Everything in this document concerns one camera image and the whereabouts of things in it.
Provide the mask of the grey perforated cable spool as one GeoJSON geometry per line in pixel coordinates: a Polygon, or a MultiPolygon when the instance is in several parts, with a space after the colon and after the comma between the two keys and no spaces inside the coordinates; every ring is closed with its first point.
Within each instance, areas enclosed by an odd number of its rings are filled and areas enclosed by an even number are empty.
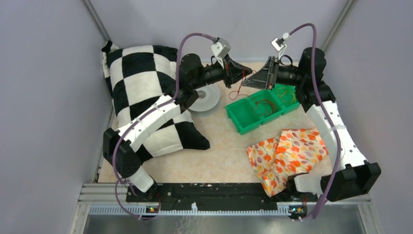
{"type": "Polygon", "coordinates": [[[218,105],[221,92],[216,84],[211,84],[196,90],[198,99],[189,107],[190,111],[205,112],[218,105]]]}

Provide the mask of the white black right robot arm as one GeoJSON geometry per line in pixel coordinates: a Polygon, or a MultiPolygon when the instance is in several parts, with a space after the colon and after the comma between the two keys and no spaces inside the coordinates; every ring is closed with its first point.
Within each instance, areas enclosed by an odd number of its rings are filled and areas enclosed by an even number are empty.
{"type": "Polygon", "coordinates": [[[279,59],[269,57],[262,69],[242,82],[243,86],[261,90],[276,84],[294,86],[298,102],[326,145],[332,172],[290,176],[285,193],[292,201],[300,200],[305,193],[324,195],[331,202],[366,195],[381,175],[379,164],[370,163],[360,152],[341,119],[336,98],[322,80],[326,64],[323,50],[308,47],[298,66],[284,66],[279,59]]]}

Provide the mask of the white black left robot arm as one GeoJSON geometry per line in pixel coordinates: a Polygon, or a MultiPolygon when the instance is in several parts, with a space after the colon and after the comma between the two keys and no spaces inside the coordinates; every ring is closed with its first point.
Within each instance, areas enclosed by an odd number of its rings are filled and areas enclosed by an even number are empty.
{"type": "Polygon", "coordinates": [[[142,164],[137,151],[163,125],[178,117],[198,99],[197,89],[223,81],[226,87],[252,74],[252,69],[235,62],[229,55],[214,56],[216,62],[203,66],[196,54],[187,54],[179,61],[176,83],[160,95],[139,116],[117,130],[107,129],[103,136],[103,155],[111,163],[121,183],[144,201],[156,196],[156,182],[142,164]]]}

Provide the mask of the floral orange cloth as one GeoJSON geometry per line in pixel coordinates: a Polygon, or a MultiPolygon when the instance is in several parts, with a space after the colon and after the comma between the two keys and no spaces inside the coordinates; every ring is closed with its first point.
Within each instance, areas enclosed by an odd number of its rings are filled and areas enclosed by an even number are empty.
{"type": "Polygon", "coordinates": [[[316,128],[283,129],[279,136],[249,146],[246,153],[268,197],[284,191],[289,176],[310,172],[328,156],[316,128]]]}

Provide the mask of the black white checkered pillow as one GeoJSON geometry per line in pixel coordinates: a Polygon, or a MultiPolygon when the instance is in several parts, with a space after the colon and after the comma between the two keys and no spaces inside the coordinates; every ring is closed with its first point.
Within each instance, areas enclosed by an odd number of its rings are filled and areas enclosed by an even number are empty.
{"type": "MultiPolygon", "coordinates": [[[[175,87],[177,49],[145,45],[121,49],[111,41],[102,48],[103,71],[118,125],[141,115],[170,87],[175,87]]],[[[189,111],[169,120],[140,146],[132,157],[120,153],[116,165],[131,166],[182,149],[207,150],[209,140],[195,127],[189,111]]]]}

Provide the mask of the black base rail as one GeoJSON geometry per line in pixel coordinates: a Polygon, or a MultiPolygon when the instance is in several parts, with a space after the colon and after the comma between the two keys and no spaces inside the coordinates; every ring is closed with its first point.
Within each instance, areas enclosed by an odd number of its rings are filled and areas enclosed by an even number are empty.
{"type": "Polygon", "coordinates": [[[196,204],[199,211],[275,211],[281,202],[298,202],[306,198],[315,202],[311,193],[291,195],[281,192],[269,197],[260,183],[158,183],[148,192],[128,190],[128,203],[154,202],[163,211],[189,210],[196,204]]]}

